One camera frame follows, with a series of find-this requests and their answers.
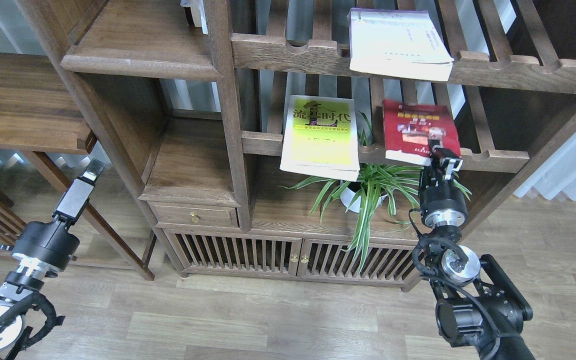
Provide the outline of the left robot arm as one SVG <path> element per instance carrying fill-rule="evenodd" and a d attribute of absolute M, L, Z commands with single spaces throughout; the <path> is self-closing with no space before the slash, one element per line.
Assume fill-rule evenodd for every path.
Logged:
<path fill-rule="evenodd" d="M 0 351 L 9 349 L 8 360 L 63 324 L 65 317 L 41 289 L 45 277 L 55 278 L 73 258 L 80 241 L 69 228 L 87 207 L 104 168 L 104 162 L 91 160 L 60 199 L 51 222 L 28 223 L 11 249 L 19 264 L 0 287 Z"/>

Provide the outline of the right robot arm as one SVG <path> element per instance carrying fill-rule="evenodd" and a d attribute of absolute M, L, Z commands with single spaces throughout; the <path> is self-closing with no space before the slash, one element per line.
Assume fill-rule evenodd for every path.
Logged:
<path fill-rule="evenodd" d="M 436 299 L 439 334 L 451 347 L 474 347 L 481 360 L 532 360 L 521 333 L 533 310 L 489 254 L 477 256 L 458 242 L 467 219 L 466 199 L 454 182 L 462 160 L 430 139 L 430 163 L 420 174 L 420 218 L 414 266 Z"/>

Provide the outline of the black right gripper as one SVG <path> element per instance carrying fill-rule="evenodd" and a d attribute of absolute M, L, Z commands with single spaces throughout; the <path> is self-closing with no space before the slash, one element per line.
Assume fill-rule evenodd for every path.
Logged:
<path fill-rule="evenodd" d="M 428 228 L 464 225 L 468 212 L 466 198 L 454 183 L 463 165 L 462 158 L 440 140 L 430 140 L 430 165 L 423 168 L 419 201 L 423 225 Z"/>

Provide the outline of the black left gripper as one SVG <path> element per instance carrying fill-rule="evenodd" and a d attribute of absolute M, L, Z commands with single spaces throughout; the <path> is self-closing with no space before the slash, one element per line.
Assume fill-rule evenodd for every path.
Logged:
<path fill-rule="evenodd" d="M 62 272 L 69 264 L 80 240 L 68 229 L 80 218 L 89 203 L 89 196 L 105 169 L 105 162 L 92 159 L 86 170 L 71 184 L 54 210 L 50 223 L 31 221 L 19 235 L 12 249 L 19 260 L 16 272 L 23 269 Z"/>

